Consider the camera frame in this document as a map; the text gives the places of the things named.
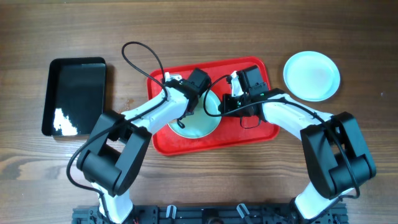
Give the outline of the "light blue plate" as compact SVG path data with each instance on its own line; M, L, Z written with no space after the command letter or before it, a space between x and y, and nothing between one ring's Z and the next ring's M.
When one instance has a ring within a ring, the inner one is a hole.
M293 95L313 102L332 97L341 83L335 62L315 51L303 51L291 56L284 65L283 79Z
M205 110L203 109L204 99L205 95L202 95L193 111L193 114L182 119L182 123L185 125L184 128L181 128L177 124L176 120L168 123L169 128L179 136L188 139L198 139L212 133L220 124L221 117L212 117L205 113ZM220 114L218 106L221 102L212 91L209 91L205 100L207 112L210 114Z

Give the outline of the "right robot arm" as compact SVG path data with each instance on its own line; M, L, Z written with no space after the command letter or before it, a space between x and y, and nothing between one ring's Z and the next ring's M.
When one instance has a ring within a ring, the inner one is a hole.
M292 201L293 221L311 223L376 175L376 165L355 117L323 113L293 100L283 90L250 96L223 95L223 116L257 116L297 137L303 146L310 183Z

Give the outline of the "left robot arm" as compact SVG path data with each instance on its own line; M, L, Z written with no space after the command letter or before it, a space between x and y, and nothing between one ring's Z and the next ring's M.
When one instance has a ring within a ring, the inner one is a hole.
M106 223L123 223L134 205L129 188L135 181L152 136L167 123L191 114L210 83L169 79L160 93L142 106L103 113L88 140L70 159L98 194Z

